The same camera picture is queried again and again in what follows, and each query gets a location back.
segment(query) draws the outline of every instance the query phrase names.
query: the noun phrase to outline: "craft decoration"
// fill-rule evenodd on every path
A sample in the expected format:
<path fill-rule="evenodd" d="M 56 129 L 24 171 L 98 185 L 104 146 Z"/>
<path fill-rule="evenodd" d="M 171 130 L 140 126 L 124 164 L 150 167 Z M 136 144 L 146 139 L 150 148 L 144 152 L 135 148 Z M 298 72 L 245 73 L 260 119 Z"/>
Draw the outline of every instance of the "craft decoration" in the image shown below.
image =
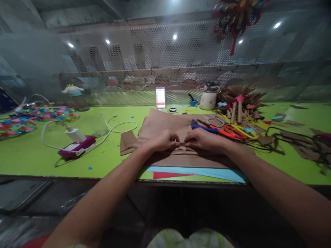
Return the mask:
<path fill-rule="evenodd" d="M 244 99 L 245 98 L 241 94 L 236 97 L 236 100 L 238 101 L 238 117 L 237 117 L 237 122 L 239 124 L 242 123 L 242 102 L 244 101 Z"/>
<path fill-rule="evenodd" d="M 223 107 L 215 108 L 217 111 L 227 114 L 228 117 L 231 116 L 231 124 L 235 124 L 236 112 L 238 113 L 238 124 L 263 119 L 258 113 L 257 108 L 260 107 L 260 100 L 266 93 L 251 93 L 254 90 L 255 88 L 246 85 L 231 85 L 217 94 L 218 102 L 228 103 L 226 109 L 222 109 Z"/>
<path fill-rule="evenodd" d="M 64 121 L 72 122 L 79 118 L 79 113 L 73 108 L 65 106 L 53 107 L 43 105 L 40 107 L 30 107 L 22 110 L 22 114 L 36 117 L 38 121 Z"/>
<path fill-rule="evenodd" d="M 262 8 L 270 0 L 220 0 L 214 8 L 213 18 L 218 18 L 214 33 L 221 40 L 228 34 L 234 39 L 230 56 L 234 55 L 237 38 L 242 36 L 247 27 L 257 24 Z"/>
<path fill-rule="evenodd" d="M 30 133 L 36 129 L 34 118 L 15 117 L 0 120 L 0 140 Z"/>

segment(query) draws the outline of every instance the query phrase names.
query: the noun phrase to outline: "smartphone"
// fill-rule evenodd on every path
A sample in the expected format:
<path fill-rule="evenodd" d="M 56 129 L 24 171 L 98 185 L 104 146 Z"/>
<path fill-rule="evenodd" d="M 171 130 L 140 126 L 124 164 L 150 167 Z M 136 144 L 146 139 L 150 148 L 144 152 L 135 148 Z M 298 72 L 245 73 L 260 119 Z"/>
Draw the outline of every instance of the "smartphone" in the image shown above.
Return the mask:
<path fill-rule="evenodd" d="M 166 88 L 156 87 L 156 108 L 165 109 L 166 108 Z"/>

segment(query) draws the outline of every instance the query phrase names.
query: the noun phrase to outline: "small blue paper piece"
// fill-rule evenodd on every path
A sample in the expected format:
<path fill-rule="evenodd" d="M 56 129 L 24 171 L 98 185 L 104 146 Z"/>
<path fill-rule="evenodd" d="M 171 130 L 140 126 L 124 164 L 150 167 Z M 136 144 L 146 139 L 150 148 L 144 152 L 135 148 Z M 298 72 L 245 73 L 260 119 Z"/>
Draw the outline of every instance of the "small blue paper piece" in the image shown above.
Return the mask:
<path fill-rule="evenodd" d="M 227 103 L 226 103 L 226 102 L 219 102 L 217 105 L 218 105 L 219 107 L 222 107 L 222 106 L 226 106 Z"/>
<path fill-rule="evenodd" d="M 238 183 L 245 183 L 247 177 L 238 169 L 196 168 L 196 167 L 170 167 L 150 166 L 147 171 L 192 174 L 226 179 Z"/>
<path fill-rule="evenodd" d="M 250 133 L 251 132 L 251 129 L 250 128 L 247 128 L 247 127 L 244 127 L 243 129 L 242 129 L 245 133 Z"/>
<path fill-rule="evenodd" d="M 250 133 L 255 133 L 256 134 L 256 131 L 253 128 L 244 127 L 242 130 L 247 134 L 250 134 Z"/>
<path fill-rule="evenodd" d="M 271 118 L 272 121 L 282 121 L 283 120 L 283 116 L 280 115 L 280 116 L 274 116 L 273 118 Z"/>

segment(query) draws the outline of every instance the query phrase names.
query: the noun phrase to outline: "hand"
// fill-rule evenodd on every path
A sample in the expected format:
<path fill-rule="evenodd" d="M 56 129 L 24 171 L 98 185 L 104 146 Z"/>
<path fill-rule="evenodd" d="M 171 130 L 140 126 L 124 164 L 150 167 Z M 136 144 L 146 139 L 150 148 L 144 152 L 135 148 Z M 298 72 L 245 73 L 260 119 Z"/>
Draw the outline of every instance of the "hand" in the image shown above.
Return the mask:
<path fill-rule="evenodd" d="M 153 152 L 162 152 L 167 149 L 175 149 L 179 147 L 179 137 L 173 131 L 164 130 L 159 136 L 149 140 L 146 143 Z"/>
<path fill-rule="evenodd" d="M 202 128 L 189 131 L 184 142 L 186 142 L 186 147 L 197 147 L 208 151 L 217 151 L 233 143 L 224 137 L 209 133 Z"/>

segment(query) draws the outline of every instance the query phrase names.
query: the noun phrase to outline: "perforated metal mesh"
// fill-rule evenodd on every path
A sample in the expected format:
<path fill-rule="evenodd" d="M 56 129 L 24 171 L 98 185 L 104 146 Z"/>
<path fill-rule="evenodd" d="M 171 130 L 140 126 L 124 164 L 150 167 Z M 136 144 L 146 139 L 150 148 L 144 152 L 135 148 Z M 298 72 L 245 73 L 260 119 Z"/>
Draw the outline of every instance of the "perforated metal mesh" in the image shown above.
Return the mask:
<path fill-rule="evenodd" d="M 188 103 L 188 93 L 200 99 L 206 81 L 221 89 L 259 81 L 257 91 L 268 93 L 266 101 L 327 100 L 331 70 L 317 81 L 314 77 L 321 66 L 315 61 L 330 64 L 329 13 L 313 0 L 290 1 L 290 8 L 285 1 L 275 2 L 277 8 L 266 10 L 238 38 L 234 56 L 232 37 L 220 40 L 213 32 L 216 20 L 198 16 L 60 30 L 65 49 L 59 52 L 70 71 L 60 74 L 60 87 L 74 84 L 85 89 L 91 105 L 110 106 L 154 105 L 155 87 L 166 87 L 168 104 Z"/>

